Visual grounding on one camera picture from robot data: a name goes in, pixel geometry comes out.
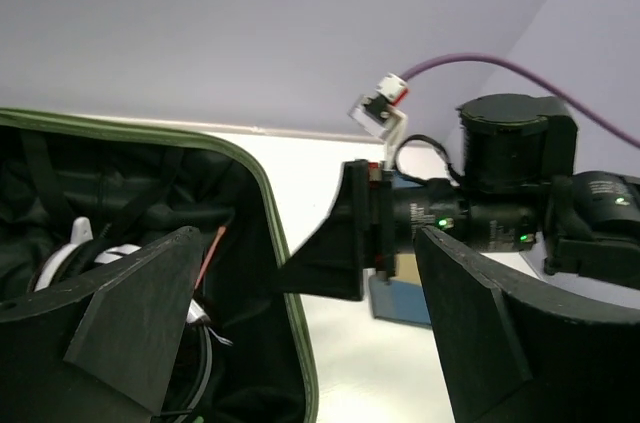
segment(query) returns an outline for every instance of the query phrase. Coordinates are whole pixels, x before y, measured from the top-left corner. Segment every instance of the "robotic arm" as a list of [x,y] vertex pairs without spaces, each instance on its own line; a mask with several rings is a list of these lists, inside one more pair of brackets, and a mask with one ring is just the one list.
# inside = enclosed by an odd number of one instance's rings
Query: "robotic arm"
[[[498,64],[554,96],[502,94],[478,98],[457,111],[464,129],[463,175],[437,142],[398,140],[406,116],[397,108],[407,81],[455,61]],[[622,133],[540,77],[484,55],[429,60],[403,76],[388,75],[351,116],[385,142],[385,161],[345,162],[328,217],[280,271],[278,289],[347,300],[364,296],[363,270],[395,276],[395,255],[413,252],[416,232],[434,226],[478,252],[530,250],[542,235],[544,271],[575,273],[640,289],[640,179],[602,171],[574,174],[578,128],[573,106],[633,146]],[[421,180],[396,163],[402,147],[425,141],[445,161],[450,178]],[[399,173],[418,186],[394,188]]]

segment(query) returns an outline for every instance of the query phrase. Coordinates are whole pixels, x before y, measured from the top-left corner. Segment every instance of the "white table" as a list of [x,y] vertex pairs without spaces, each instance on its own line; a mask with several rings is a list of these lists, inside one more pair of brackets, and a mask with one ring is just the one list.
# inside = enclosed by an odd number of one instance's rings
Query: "white table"
[[[494,258],[529,275],[518,255]],[[452,423],[431,330],[371,316],[369,302],[303,297],[320,383],[318,423]]]

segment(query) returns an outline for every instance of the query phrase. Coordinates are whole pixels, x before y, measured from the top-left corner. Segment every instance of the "purple cable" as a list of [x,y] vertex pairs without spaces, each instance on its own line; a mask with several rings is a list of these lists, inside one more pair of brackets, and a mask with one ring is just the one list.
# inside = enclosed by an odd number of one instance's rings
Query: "purple cable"
[[405,71],[399,76],[404,81],[408,82],[412,78],[418,76],[421,73],[424,73],[427,70],[435,68],[436,66],[448,65],[449,63],[458,63],[462,61],[478,61],[481,63],[489,63],[492,65],[500,66],[502,68],[506,68],[507,70],[513,71],[514,73],[517,73],[518,75],[523,76],[524,78],[532,81],[538,86],[541,86],[542,88],[552,93],[553,95],[563,99],[570,106],[578,110],[580,113],[582,113],[584,116],[589,118],[594,123],[600,125],[602,128],[607,130],[612,135],[617,136],[622,141],[630,144],[634,148],[640,149],[640,140],[638,140],[637,138],[634,138],[630,134],[616,127],[614,124],[608,122],[597,113],[594,113],[592,110],[587,108],[584,104],[580,103],[578,100],[573,98],[571,95],[568,95],[567,93],[562,91],[560,88],[558,88],[554,84],[548,82],[544,78],[536,75],[535,73],[527,70],[526,68],[516,63],[513,63],[509,60],[505,60],[504,58],[485,55],[483,53],[452,53],[449,55],[443,55],[443,56],[438,56],[436,58],[431,58],[430,60],[419,63],[414,67],[409,68],[407,71]]

